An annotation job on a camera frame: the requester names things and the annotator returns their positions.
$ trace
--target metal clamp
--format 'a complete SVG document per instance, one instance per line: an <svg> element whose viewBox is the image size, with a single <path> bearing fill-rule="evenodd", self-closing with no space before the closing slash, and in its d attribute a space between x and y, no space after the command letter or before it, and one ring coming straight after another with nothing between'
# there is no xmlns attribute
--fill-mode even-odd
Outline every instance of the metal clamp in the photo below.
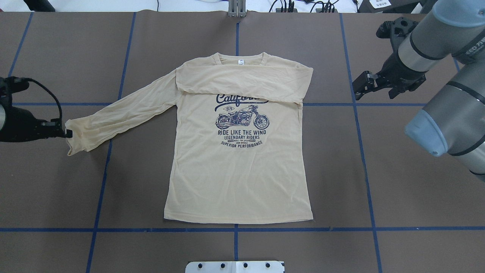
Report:
<svg viewBox="0 0 485 273"><path fill-rule="evenodd" d="M229 0L229 17L246 17L246 0Z"/></svg>

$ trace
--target white label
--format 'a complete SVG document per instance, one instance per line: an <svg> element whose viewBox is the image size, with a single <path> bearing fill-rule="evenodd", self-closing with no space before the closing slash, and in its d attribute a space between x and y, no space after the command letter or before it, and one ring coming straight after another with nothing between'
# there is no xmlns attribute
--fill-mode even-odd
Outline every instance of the white label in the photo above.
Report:
<svg viewBox="0 0 485 273"><path fill-rule="evenodd" d="M374 7L374 9L380 9L391 5L389 0L369 0L369 2Z"/></svg>

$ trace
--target folded sleeve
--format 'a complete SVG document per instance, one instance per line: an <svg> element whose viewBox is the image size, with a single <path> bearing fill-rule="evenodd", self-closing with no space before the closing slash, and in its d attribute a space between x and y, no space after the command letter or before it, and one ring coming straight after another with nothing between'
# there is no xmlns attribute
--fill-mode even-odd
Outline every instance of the folded sleeve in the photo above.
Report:
<svg viewBox="0 0 485 273"><path fill-rule="evenodd" d="M115 135L163 113L177 104L181 96L174 70L93 115L68 120L65 127L72 130L73 136L66 139L70 147L67 155L93 150Z"/></svg>

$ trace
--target t-shirt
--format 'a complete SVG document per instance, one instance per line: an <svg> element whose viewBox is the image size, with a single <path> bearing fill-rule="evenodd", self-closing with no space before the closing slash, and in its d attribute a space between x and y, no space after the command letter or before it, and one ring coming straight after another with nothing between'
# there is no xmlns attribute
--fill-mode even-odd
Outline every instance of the t-shirt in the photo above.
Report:
<svg viewBox="0 0 485 273"><path fill-rule="evenodd" d="M101 109L70 119L68 155L177 106L164 217L263 224L313 219L302 156L303 98L312 68L261 53L216 53Z"/></svg>

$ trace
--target gray robot arm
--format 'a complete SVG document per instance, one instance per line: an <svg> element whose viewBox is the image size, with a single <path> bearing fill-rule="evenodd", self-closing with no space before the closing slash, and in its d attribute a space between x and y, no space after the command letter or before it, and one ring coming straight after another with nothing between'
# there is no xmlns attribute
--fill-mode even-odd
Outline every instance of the gray robot arm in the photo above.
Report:
<svg viewBox="0 0 485 273"><path fill-rule="evenodd" d="M434 156L454 156L485 182L485 1L439 0L393 49L379 73L365 71L353 82L356 99L385 87L392 87L390 98L414 91L424 74L451 54L465 66L405 132Z"/></svg>

